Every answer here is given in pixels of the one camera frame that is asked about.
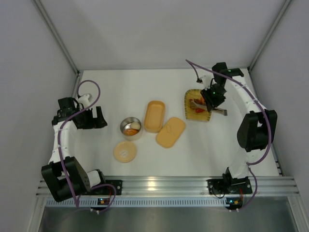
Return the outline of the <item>red chicken wing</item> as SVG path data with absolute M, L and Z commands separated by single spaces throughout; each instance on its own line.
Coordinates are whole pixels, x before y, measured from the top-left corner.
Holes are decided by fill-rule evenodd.
M 194 102 L 196 104 L 201 104 L 199 99 L 190 99 L 190 102 Z

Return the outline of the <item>red sausage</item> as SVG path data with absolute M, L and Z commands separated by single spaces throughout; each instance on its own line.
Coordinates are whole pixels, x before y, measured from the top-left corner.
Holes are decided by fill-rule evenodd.
M 200 114 L 200 113 L 203 113 L 203 112 L 205 112 L 204 109 L 201 109 L 201 108 L 196 108 L 195 109 L 195 113 L 197 113 L 197 114 Z

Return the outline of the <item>metal tongs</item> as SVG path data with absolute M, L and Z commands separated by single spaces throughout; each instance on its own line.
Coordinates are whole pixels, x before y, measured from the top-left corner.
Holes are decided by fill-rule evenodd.
M 226 109 L 222 109 L 222 108 L 211 108 L 211 110 L 209 111 L 209 107 L 207 106 L 206 103 L 201 103 L 199 102 L 197 99 L 190 99 L 189 100 L 189 105 L 192 109 L 194 109 L 196 111 L 196 113 L 201 113 L 201 112 L 215 112 L 215 113 L 220 113 L 224 116 L 227 116 L 227 110 Z

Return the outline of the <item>sesame bread bun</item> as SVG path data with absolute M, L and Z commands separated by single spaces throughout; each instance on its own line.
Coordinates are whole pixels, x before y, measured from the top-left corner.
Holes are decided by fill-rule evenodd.
M 139 132 L 139 130 L 134 130 L 134 129 L 126 129 L 124 130 L 123 134 L 126 136 L 133 136 L 135 134 L 137 134 Z

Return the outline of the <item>white egg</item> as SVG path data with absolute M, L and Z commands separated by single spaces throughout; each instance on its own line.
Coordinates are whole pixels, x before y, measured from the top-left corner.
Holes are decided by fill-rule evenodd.
M 130 124 L 130 128 L 139 131 L 140 128 L 141 128 L 141 125 L 140 125 L 139 122 L 132 122 L 132 123 Z

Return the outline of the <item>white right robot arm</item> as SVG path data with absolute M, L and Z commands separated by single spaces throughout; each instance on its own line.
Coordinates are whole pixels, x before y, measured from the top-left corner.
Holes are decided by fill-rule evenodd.
M 210 70 L 213 80 L 201 90 L 208 112 L 225 102 L 225 94 L 232 97 L 243 120 L 237 131 L 240 146 L 232 163 L 223 173 L 224 190 L 231 194 L 252 193 L 248 178 L 249 167 L 265 159 L 274 140 L 277 113 L 268 110 L 248 87 L 239 68 L 229 69 L 224 62 L 216 63 Z

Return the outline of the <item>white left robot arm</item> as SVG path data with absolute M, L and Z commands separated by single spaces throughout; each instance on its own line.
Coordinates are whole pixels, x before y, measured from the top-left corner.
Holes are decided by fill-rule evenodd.
M 86 172 L 75 157 L 75 135 L 77 130 L 102 129 L 107 126 L 101 107 L 96 107 L 93 116 L 91 94 L 78 98 L 66 97 L 58 100 L 59 109 L 52 120 L 54 147 L 47 165 L 41 174 L 54 200 L 62 202 L 105 184 L 99 169 Z

